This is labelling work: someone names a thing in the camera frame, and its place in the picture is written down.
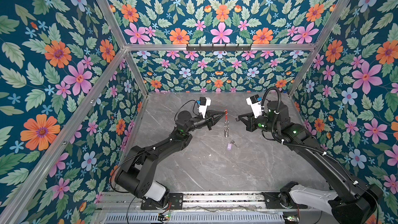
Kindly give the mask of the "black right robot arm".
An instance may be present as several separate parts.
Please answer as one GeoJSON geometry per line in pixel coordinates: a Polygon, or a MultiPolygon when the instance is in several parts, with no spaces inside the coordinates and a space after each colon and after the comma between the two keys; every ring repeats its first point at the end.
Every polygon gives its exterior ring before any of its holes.
{"type": "Polygon", "coordinates": [[[332,215],[340,224],[364,224],[378,212],[382,190],[369,185],[333,158],[316,137],[301,124],[290,120],[289,109],[281,101],[265,104],[258,95],[246,99],[252,112],[239,115],[246,130],[270,133],[271,141],[287,146],[305,159],[329,184],[330,190],[316,190],[291,181],[280,189],[282,207],[306,205],[332,215]]]}

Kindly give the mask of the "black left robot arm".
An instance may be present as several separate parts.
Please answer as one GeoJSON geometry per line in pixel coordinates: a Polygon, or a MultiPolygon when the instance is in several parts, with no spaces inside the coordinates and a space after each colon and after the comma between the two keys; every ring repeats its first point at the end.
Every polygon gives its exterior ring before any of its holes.
{"type": "Polygon", "coordinates": [[[170,198],[170,190],[154,180],[158,164],[185,149],[193,138],[192,131],[203,127],[211,130],[225,114],[225,111],[208,111],[204,117],[193,117],[189,111],[180,112],[167,138],[152,146],[134,146],[130,149],[114,177],[116,185],[136,198],[148,198],[165,205],[170,198]]]}

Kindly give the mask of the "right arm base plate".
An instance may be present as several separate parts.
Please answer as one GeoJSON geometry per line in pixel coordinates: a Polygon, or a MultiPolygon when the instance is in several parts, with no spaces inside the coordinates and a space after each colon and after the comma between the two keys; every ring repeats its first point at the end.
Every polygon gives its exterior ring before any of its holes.
{"type": "Polygon", "coordinates": [[[267,208],[308,209],[307,205],[297,205],[290,197],[287,196],[287,194],[284,193],[262,192],[261,195],[264,197],[264,202],[267,208]]]}

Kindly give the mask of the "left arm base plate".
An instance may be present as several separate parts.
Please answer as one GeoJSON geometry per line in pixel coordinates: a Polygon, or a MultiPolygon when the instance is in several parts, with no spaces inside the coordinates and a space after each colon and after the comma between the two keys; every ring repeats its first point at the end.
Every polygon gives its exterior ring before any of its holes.
{"type": "Polygon", "coordinates": [[[183,198],[183,193],[166,193],[160,201],[155,201],[151,198],[143,198],[141,210],[181,210],[183,198]]]}

